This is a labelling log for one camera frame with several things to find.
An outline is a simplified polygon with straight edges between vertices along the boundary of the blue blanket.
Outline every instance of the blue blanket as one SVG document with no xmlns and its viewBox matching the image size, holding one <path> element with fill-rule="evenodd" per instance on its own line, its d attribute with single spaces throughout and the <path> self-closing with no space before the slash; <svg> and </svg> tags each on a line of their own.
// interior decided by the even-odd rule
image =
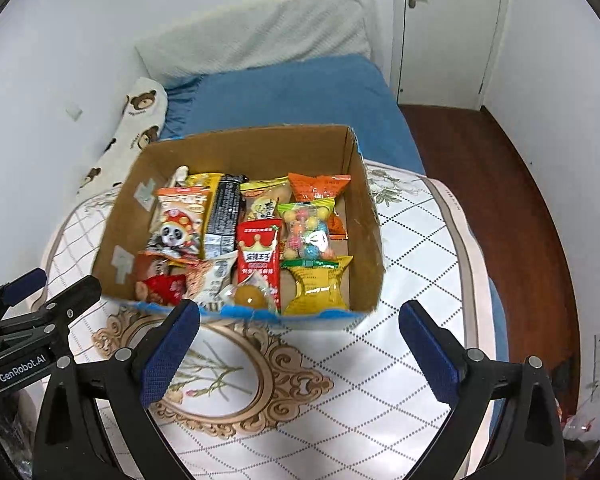
<svg viewBox="0 0 600 480">
<path fill-rule="evenodd" d="M 424 174 L 420 154 L 395 98 L 363 56 L 194 76 L 167 89 L 161 139 L 272 124 L 346 124 L 368 160 Z M 508 360 L 504 310 L 493 283 L 496 354 Z"/>
</svg>

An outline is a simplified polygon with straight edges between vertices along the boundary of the red snack package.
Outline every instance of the red snack package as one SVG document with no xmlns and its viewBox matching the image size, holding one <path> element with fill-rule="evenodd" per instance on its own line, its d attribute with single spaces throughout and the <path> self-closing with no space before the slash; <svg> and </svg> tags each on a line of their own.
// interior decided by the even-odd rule
<svg viewBox="0 0 600 480">
<path fill-rule="evenodd" d="M 238 224 L 238 284 L 255 271 L 267 280 L 276 312 L 280 312 L 280 232 L 282 220 L 268 218 Z"/>
<path fill-rule="evenodd" d="M 336 198 L 351 182 L 351 176 L 305 176 L 289 173 L 289 182 L 296 197 L 296 202 L 311 202 L 319 198 Z M 329 238 L 331 240 L 347 240 L 349 238 L 342 220 L 336 212 L 329 216 L 327 227 L 329 228 Z"/>
<path fill-rule="evenodd" d="M 186 290 L 187 277 L 184 274 L 159 274 L 136 282 L 136 299 L 164 306 L 176 306 Z"/>
</svg>

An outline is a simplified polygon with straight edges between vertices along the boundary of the wooden floor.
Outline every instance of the wooden floor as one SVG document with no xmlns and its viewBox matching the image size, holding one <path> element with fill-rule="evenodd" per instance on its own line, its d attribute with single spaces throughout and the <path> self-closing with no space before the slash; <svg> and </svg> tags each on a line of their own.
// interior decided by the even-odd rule
<svg viewBox="0 0 600 480">
<path fill-rule="evenodd" d="M 460 201 L 504 306 L 510 361 L 539 356 L 548 370 L 572 358 L 575 408 L 580 337 L 573 287 L 553 221 L 527 168 L 492 115 L 400 107 L 427 176 Z"/>
</svg>

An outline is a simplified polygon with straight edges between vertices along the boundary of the wall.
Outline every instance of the wall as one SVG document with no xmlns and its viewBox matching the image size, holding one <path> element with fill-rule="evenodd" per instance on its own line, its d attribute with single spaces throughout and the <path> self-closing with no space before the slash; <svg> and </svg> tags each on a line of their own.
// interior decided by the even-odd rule
<svg viewBox="0 0 600 480">
<path fill-rule="evenodd" d="M 585 0 L 510 0 L 485 99 L 554 218 L 580 323 L 580 402 L 600 332 L 600 20 Z M 600 401 L 591 436 L 600 438 Z"/>
<path fill-rule="evenodd" d="M 240 0 L 11 0 L 0 15 L 0 282 L 36 266 L 146 75 L 134 39 Z M 389 79 L 394 0 L 377 0 Z M 65 108 L 78 105 L 74 122 Z"/>
</svg>

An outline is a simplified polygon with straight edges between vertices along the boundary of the cardboard box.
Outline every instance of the cardboard box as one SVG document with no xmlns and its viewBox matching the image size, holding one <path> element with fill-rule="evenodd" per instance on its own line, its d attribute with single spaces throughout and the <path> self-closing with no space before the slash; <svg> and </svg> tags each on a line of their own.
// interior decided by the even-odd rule
<svg viewBox="0 0 600 480">
<path fill-rule="evenodd" d="M 291 173 L 316 176 L 350 174 L 351 182 L 336 202 L 348 241 L 333 243 L 337 255 L 351 254 L 342 289 L 350 312 L 324 311 L 319 316 L 275 316 L 269 312 L 225 306 L 220 312 L 201 310 L 203 319 L 236 317 L 282 322 L 297 328 L 340 328 L 372 312 L 384 277 L 382 243 L 376 207 L 370 196 L 356 137 L 346 126 L 274 126 L 209 132 L 149 145 L 138 157 L 109 216 L 93 275 L 104 296 L 136 303 L 134 259 L 149 238 L 157 205 L 152 193 L 163 187 L 177 167 L 191 173 L 245 174 L 250 179 L 276 178 Z M 281 272 L 282 305 L 295 297 L 296 286 L 287 270 Z"/>
</svg>

